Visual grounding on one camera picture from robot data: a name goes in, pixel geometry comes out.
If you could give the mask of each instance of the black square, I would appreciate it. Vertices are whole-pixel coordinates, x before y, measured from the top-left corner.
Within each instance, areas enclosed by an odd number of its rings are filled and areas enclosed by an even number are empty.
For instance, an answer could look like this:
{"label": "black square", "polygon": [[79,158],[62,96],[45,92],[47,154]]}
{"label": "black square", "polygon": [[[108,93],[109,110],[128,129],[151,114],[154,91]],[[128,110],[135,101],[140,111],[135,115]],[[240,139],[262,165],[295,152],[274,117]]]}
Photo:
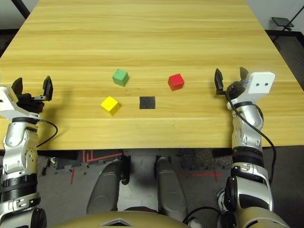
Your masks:
{"label": "black square", "polygon": [[294,25],[292,23],[289,23],[290,21],[287,19],[287,18],[275,18],[275,17],[272,17],[271,18],[275,24],[277,26],[282,26],[282,27],[294,27]]}
{"label": "black square", "polygon": [[139,109],[155,109],[155,96],[140,96]]}

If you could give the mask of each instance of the green cube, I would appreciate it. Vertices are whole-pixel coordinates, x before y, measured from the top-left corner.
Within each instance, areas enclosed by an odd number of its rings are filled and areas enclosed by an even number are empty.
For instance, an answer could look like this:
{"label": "green cube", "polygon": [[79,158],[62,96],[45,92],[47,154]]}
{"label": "green cube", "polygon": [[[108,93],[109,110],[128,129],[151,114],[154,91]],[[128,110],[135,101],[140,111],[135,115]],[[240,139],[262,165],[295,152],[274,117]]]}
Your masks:
{"label": "green cube", "polygon": [[114,83],[118,84],[120,86],[125,86],[125,84],[129,80],[128,73],[126,71],[120,70],[120,69],[116,70],[116,72],[114,73],[112,78],[113,78]]}

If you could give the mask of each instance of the shoe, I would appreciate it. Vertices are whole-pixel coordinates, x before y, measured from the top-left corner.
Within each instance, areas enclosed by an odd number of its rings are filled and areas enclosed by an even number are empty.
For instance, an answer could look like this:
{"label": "shoe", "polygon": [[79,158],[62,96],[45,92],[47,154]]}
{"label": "shoe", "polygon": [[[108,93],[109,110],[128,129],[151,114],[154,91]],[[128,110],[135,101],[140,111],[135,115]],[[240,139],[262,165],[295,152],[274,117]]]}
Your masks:
{"label": "shoe", "polygon": [[188,226],[191,228],[204,228],[201,225],[200,221],[198,221],[197,218],[195,218],[195,217],[191,217],[189,219]]}

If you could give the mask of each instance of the wooden table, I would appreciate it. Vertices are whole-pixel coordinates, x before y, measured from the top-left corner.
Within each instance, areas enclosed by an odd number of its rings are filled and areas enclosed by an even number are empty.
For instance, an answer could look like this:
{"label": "wooden table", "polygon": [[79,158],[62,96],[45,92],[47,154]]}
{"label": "wooden table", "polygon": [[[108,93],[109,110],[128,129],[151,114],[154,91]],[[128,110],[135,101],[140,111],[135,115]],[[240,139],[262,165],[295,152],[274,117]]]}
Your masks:
{"label": "wooden table", "polygon": [[[0,75],[2,85],[23,77],[33,95],[51,76],[42,116],[59,134],[43,149],[230,147],[231,111],[215,96],[214,72],[227,87],[240,66],[276,74],[258,101],[263,132],[277,146],[303,144],[303,91],[242,0],[41,0],[1,58]],[[118,68],[129,73],[126,87],[112,81]],[[176,73],[186,83],[172,92]],[[108,96],[122,106],[113,117],[100,106]],[[140,110],[139,96],[155,96],[156,109]],[[1,118],[1,138],[8,123]],[[52,130],[39,123],[41,140]]]}

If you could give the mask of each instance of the red cube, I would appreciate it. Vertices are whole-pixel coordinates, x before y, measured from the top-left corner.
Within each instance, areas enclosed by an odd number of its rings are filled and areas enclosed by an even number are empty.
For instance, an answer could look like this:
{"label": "red cube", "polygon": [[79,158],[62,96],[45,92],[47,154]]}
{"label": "red cube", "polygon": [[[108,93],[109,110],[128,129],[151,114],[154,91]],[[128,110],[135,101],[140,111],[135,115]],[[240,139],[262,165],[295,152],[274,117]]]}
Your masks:
{"label": "red cube", "polygon": [[168,84],[172,91],[181,89],[184,86],[184,79],[181,77],[181,74],[172,75],[169,77]]}

